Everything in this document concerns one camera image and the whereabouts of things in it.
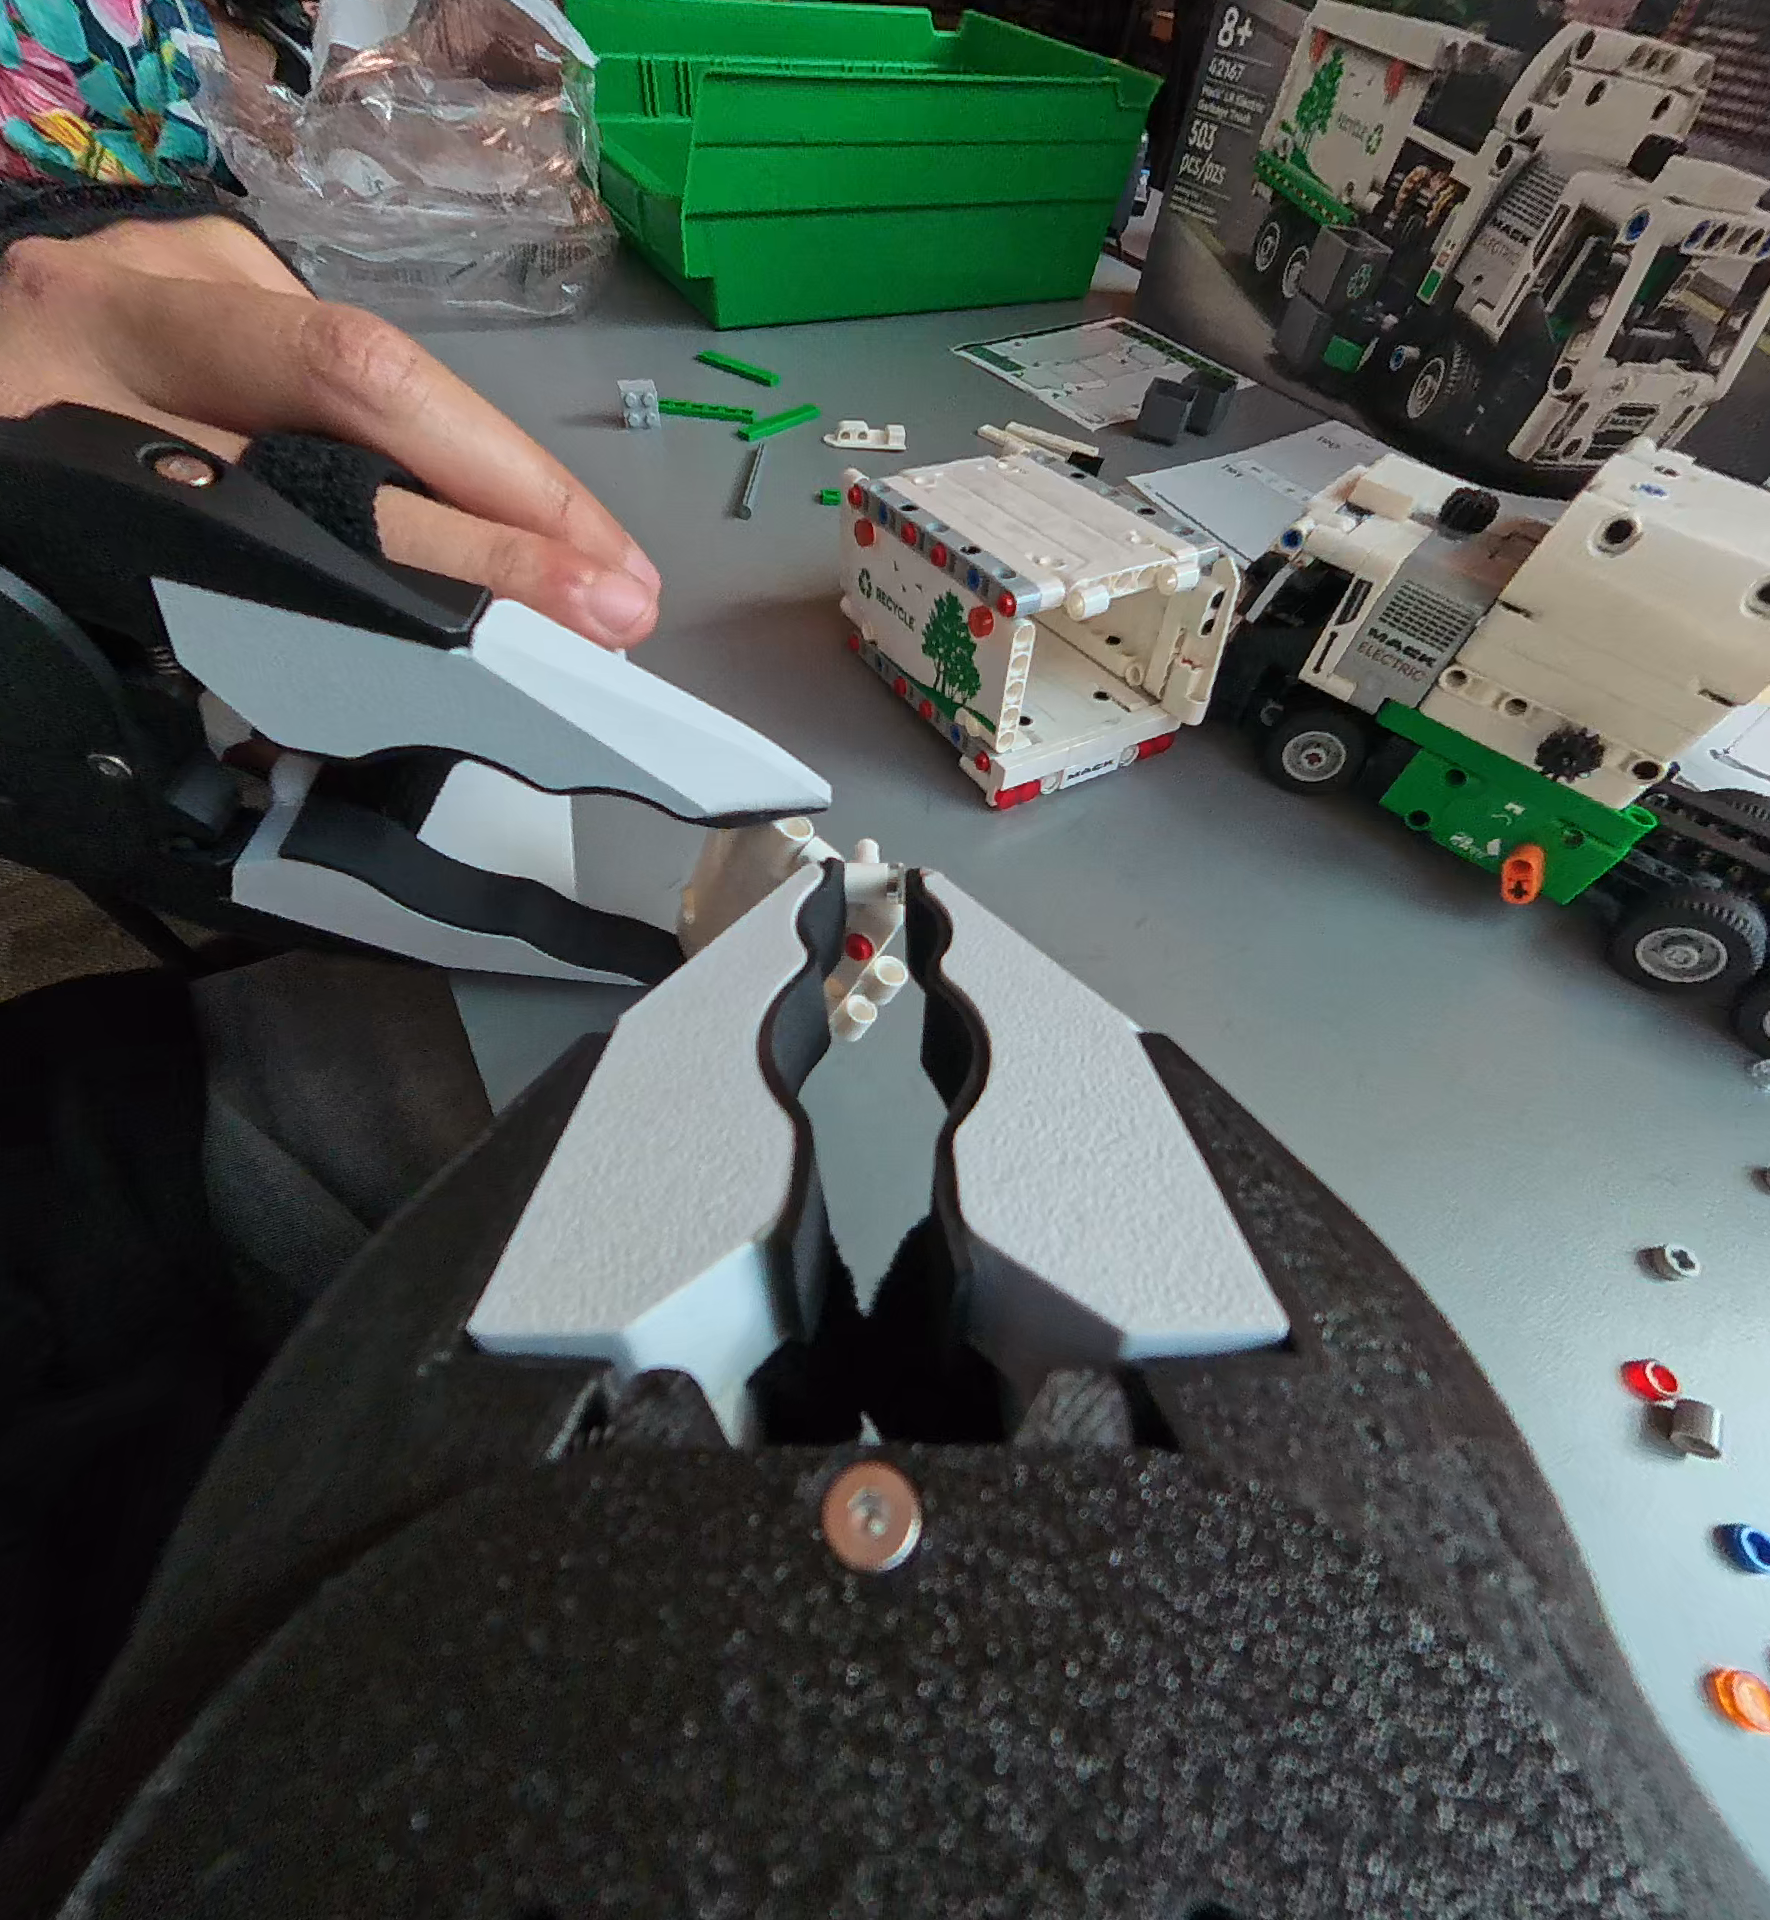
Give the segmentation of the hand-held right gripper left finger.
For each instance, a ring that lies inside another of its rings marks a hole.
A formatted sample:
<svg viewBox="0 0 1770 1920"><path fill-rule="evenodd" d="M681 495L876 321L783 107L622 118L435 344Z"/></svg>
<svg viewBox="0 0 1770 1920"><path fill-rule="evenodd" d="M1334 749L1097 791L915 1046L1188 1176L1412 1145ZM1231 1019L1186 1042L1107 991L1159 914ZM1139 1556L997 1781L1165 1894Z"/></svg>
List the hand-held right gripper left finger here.
<svg viewBox="0 0 1770 1920"><path fill-rule="evenodd" d="M732 1442L816 1333L831 1228L800 1092L829 1048L842 865L806 865L626 1011L471 1317L499 1355L692 1378Z"/></svg>

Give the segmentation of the white instruction booklet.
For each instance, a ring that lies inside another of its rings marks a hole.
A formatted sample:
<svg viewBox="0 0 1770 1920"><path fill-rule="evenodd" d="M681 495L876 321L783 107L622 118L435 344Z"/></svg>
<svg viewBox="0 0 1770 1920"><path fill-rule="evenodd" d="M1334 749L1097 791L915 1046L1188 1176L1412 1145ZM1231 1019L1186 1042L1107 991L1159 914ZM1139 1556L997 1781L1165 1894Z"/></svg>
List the white instruction booklet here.
<svg viewBox="0 0 1770 1920"><path fill-rule="evenodd" d="M1391 449L1334 420L1244 450L1131 477L1137 495L1203 531L1239 567L1258 560L1306 503Z"/></svg>

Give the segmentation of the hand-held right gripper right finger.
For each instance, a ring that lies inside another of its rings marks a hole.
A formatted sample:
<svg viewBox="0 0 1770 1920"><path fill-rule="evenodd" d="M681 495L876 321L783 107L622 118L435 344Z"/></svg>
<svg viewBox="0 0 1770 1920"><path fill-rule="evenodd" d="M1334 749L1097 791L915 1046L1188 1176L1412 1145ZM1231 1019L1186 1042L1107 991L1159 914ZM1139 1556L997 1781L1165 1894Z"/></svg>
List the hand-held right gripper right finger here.
<svg viewBox="0 0 1770 1920"><path fill-rule="evenodd" d="M967 1345L998 1374L1280 1348L1289 1312L1150 1037L947 876L906 892Z"/></svg>

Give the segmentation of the lego set box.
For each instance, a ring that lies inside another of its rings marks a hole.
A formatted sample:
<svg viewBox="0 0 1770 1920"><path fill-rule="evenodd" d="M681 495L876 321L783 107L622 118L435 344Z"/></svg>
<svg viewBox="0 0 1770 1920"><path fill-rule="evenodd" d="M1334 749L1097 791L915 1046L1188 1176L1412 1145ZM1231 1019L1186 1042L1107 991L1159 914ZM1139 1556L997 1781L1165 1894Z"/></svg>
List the lego set box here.
<svg viewBox="0 0 1770 1920"><path fill-rule="evenodd" d="M1569 491L1770 477L1770 1L1213 4L1137 317Z"/></svg>

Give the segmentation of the green plastic bin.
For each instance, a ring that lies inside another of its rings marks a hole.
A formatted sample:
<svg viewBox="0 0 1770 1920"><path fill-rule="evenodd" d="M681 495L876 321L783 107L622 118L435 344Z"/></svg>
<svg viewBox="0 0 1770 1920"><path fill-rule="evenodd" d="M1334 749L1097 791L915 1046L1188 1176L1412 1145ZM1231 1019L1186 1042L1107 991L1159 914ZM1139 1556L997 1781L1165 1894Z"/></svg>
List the green plastic bin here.
<svg viewBox="0 0 1770 1920"><path fill-rule="evenodd" d="M574 1L602 193L716 327L1074 299L1159 81L981 11Z"/></svg>

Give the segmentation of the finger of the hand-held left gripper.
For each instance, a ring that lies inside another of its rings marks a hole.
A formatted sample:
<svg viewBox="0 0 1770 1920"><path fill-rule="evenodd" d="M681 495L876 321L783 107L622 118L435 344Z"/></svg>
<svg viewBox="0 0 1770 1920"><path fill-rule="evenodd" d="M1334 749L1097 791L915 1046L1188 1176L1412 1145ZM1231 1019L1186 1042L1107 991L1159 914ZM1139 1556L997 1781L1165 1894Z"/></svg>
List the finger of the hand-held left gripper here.
<svg viewBox="0 0 1770 1920"><path fill-rule="evenodd" d="M282 753L231 898L309 933L431 963L653 986L672 932L574 895L572 809L453 753Z"/></svg>
<svg viewBox="0 0 1770 1920"><path fill-rule="evenodd" d="M154 582L153 595L180 665L295 752L445 749L549 792L616 792L701 823L831 803L821 777L756 729L508 599L440 648L202 587Z"/></svg>

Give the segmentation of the white green lego truck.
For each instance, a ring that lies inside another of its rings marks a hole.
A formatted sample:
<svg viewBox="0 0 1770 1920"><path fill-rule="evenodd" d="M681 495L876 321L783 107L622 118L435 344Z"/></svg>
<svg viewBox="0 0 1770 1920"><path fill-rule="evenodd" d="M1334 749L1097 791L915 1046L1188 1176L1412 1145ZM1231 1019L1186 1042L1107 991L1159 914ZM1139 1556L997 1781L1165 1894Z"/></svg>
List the white green lego truck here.
<svg viewBox="0 0 1770 1920"><path fill-rule="evenodd" d="M1770 797L1679 780L1770 691L1770 487L1635 442L1565 503L1387 453L1244 572L1213 717L1497 883L1607 908L1609 965L1770 1059Z"/></svg>

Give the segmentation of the small white grey lego assembly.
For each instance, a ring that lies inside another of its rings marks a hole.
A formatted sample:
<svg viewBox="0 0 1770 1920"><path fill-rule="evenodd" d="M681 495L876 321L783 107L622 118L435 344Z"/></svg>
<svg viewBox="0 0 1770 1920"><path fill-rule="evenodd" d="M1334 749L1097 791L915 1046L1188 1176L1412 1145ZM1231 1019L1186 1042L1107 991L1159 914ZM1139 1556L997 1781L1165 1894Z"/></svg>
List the small white grey lego assembly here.
<svg viewBox="0 0 1770 1920"><path fill-rule="evenodd" d="M882 860L874 839L858 838L839 851L804 815L707 830L681 892L677 942L694 957L786 878L828 862L842 865L845 925L825 1006L831 1037L857 1043L909 980L903 960L888 951L903 925L903 865Z"/></svg>

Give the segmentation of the clear plastic bag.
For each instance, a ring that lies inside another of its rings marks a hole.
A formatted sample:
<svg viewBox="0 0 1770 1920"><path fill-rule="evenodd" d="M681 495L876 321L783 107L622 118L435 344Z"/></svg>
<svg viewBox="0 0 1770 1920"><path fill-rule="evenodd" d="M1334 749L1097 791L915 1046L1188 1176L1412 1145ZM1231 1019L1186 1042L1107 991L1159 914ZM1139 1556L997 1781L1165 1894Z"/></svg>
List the clear plastic bag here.
<svg viewBox="0 0 1770 1920"><path fill-rule="evenodd" d="M597 55L561 4L234 4L268 73L200 52L247 209L325 299L399 321L562 319L616 249Z"/></svg>

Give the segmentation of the person's left hand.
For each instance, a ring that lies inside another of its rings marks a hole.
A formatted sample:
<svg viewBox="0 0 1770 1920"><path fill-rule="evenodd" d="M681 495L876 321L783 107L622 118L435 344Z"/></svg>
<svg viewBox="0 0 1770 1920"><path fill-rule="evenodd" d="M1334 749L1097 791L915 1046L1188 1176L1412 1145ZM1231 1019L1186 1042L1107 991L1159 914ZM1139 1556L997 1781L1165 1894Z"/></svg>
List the person's left hand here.
<svg viewBox="0 0 1770 1920"><path fill-rule="evenodd" d="M384 551L629 648L661 576L544 446L411 337L315 299L222 215L15 243L0 269L0 417L81 403L227 458L266 434L356 445L429 495L375 500Z"/></svg>

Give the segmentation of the white lego garbage container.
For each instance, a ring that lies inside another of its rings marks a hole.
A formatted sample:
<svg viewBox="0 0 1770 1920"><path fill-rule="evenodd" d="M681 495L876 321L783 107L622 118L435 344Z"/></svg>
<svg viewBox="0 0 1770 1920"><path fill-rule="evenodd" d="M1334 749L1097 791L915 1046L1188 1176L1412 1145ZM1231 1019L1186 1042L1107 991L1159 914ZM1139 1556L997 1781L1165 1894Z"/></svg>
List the white lego garbage container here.
<svg viewBox="0 0 1770 1920"><path fill-rule="evenodd" d="M993 806L1166 752L1234 631L1239 557L1055 458L839 477L850 650Z"/></svg>

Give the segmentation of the colourful floral cloth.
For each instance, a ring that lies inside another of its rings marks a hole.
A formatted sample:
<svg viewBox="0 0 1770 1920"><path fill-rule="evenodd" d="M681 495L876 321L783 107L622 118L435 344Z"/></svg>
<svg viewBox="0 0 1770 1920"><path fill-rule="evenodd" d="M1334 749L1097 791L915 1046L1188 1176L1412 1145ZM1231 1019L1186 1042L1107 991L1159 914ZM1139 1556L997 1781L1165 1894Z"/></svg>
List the colourful floral cloth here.
<svg viewBox="0 0 1770 1920"><path fill-rule="evenodd" d="M202 60L200 1L0 1L0 179L214 179Z"/></svg>

